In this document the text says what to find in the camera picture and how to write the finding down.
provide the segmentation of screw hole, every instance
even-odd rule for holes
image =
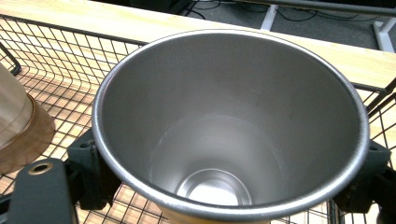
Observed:
[[[28,173],[29,175],[42,175],[46,173],[48,170],[52,169],[52,166],[53,165],[50,162],[41,163],[32,167]]]
[[[79,147],[89,147],[89,146],[90,146],[89,143],[83,143],[83,144],[79,145]]]

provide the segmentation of metal wire grid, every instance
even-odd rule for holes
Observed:
[[[38,160],[52,157],[65,160],[66,148],[91,127],[92,100],[110,69],[129,53],[145,43],[108,35],[99,35],[67,27],[54,26],[0,15],[1,63],[12,70],[16,65],[6,51],[21,64],[17,79],[29,94],[54,117],[56,134],[49,148]],[[384,89],[356,84],[368,105]],[[372,124],[375,141],[394,149],[395,100],[378,110]],[[0,176],[0,195],[13,190],[17,172]],[[81,210],[80,223],[169,223],[161,210],[126,185],[122,185],[112,207],[101,211]],[[374,223],[377,206],[369,215],[343,214],[332,201],[322,203],[300,214],[271,223]]]

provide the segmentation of metal frame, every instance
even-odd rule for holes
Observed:
[[[395,52],[392,42],[389,38],[389,30],[396,23],[396,8],[382,8],[382,7],[364,7],[354,5],[343,5],[326,2],[316,1],[296,1],[296,0],[247,0],[243,2],[251,2],[257,4],[270,4],[270,7],[262,21],[261,30],[271,31],[273,26],[276,10],[278,6],[282,7],[299,7],[307,9],[322,9],[322,10],[333,10],[342,12],[353,12],[367,15],[376,15],[382,17],[389,17],[386,22],[376,21],[373,26],[375,29],[375,37],[379,46],[379,49],[388,52]]]

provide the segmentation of gray floor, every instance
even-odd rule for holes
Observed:
[[[265,11],[268,8],[265,5],[236,4],[231,1],[221,3],[217,7],[218,4],[218,2],[199,2],[195,5],[193,11],[189,13],[188,17],[202,19],[202,16],[204,16],[208,21],[219,21],[260,29],[265,17]],[[313,17],[315,11],[307,12],[291,7],[280,7],[278,12],[284,17],[277,13],[272,28],[273,32],[309,37],[367,49],[378,49],[373,22],[386,20],[386,18],[333,11],[319,11]],[[310,17],[313,18],[307,21],[300,21]],[[396,26],[390,30],[389,35],[395,48]]]

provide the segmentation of stainless steel cup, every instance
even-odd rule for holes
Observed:
[[[172,223],[267,223],[340,191],[369,129],[319,56],[242,31],[173,35],[120,62],[92,127],[112,170]]]

